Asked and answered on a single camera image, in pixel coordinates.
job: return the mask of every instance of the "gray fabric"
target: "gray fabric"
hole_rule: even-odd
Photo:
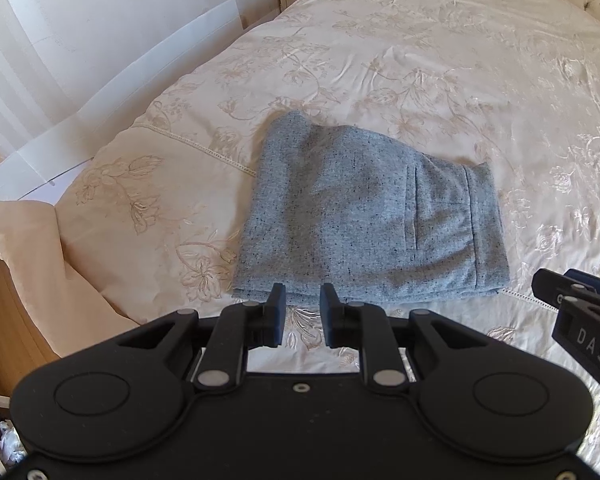
[[[509,281],[487,165],[463,166],[352,126],[275,120],[244,227],[234,296],[287,303],[411,303],[488,294]]]

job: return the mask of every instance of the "wooden floor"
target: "wooden floor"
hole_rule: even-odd
[[[58,359],[18,298],[6,264],[0,260],[0,395],[10,396],[30,371]]]

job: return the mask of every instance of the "bed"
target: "bed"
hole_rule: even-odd
[[[600,276],[600,0],[299,0],[156,98],[55,208],[0,203],[0,257],[51,347],[233,303],[259,150],[290,110],[490,164],[511,283],[426,307],[582,377],[596,408],[580,455],[600,472],[600,387],[530,293],[539,267]],[[350,372],[358,356],[291,307],[282,348],[249,363]]]

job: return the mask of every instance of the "white wall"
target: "white wall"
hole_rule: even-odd
[[[0,163],[226,0],[0,0]],[[278,0],[236,0],[242,25]]]

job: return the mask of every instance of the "folded clothing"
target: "folded clothing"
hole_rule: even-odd
[[[509,281],[502,222],[486,164],[425,155],[353,126],[299,112],[270,126],[234,276],[234,297],[317,306],[462,298]]]

